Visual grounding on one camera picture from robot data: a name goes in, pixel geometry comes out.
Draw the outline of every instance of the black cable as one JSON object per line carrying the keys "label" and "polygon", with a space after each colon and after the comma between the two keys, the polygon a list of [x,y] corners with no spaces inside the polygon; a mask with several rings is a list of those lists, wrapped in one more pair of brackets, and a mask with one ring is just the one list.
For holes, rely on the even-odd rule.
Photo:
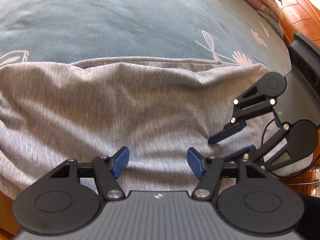
{"label": "black cable", "polygon": [[[267,125],[266,127],[264,128],[263,130],[263,133],[262,133],[262,138],[261,138],[261,146],[263,144],[263,139],[264,139],[264,136],[266,135],[266,131],[267,131],[267,128],[268,126],[274,121],[275,119],[272,119]],[[320,154],[318,155],[318,157],[315,159],[315,161],[313,163],[310,163],[310,165],[306,168],[304,168],[303,170],[299,171],[299,173],[297,173],[296,175],[293,175],[293,176],[280,176],[280,175],[277,175],[273,172],[270,172],[273,176],[276,176],[277,178],[279,179],[294,179],[296,177],[299,177],[300,175],[302,175],[303,173],[305,173],[306,171],[310,170],[311,168],[313,168],[315,165],[316,165],[316,162],[319,160],[320,158]]]}

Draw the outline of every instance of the black fabric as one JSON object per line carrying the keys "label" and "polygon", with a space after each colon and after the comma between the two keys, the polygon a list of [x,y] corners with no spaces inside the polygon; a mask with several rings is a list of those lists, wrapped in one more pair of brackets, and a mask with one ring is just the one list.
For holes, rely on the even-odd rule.
{"label": "black fabric", "polygon": [[297,228],[297,232],[306,240],[320,239],[320,198],[300,195],[305,212]]}

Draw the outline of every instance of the brown leather headboard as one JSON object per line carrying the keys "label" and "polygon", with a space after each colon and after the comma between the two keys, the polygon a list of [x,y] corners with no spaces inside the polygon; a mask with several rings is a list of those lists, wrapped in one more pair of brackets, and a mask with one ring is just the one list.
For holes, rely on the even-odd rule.
{"label": "brown leather headboard", "polygon": [[293,35],[301,32],[320,46],[320,10],[309,0],[282,0],[278,3],[283,14],[280,22],[284,36],[290,44]]}

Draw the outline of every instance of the round metal bolt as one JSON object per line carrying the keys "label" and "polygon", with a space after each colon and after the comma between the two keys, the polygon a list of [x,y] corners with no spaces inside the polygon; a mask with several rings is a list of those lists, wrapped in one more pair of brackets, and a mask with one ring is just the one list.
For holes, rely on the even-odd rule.
{"label": "round metal bolt", "polygon": [[158,194],[154,195],[154,197],[155,197],[156,199],[160,199],[160,198],[163,198],[163,195],[160,194],[160,193],[158,193]]}
{"label": "round metal bolt", "polygon": [[209,197],[210,195],[210,191],[209,190],[206,190],[206,189],[197,189],[195,191],[195,195],[197,197]]}
{"label": "round metal bolt", "polygon": [[287,131],[287,130],[289,130],[289,128],[290,128],[290,127],[289,127],[289,125],[288,125],[287,123],[284,124],[283,129],[285,129],[285,130]]}
{"label": "round metal bolt", "polygon": [[120,198],[122,196],[122,192],[120,190],[110,190],[107,196],[109,198]]}

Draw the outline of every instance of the gray ribbed panel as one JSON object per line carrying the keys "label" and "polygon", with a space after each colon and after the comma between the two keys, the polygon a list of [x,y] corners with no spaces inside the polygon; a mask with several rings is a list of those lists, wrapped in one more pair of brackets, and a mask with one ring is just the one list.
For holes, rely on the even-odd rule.
{"label": "gray ribbed panel", "polygon": [[320,100],[317,94],[294,66],[285,78],[287,89],[274,107],[280,122],[294,124],[299,120],[310,120],[319,127]]}
{"label": "gray ribbed panel", "polygon": [[[86,228],[56,237],[23,232],[18,240],[257,240],[224,223],[209,202],[197,202],[186,192],[134,191],[126,200],[110,202]],[[268,240],[298,240],[295,233]]]}

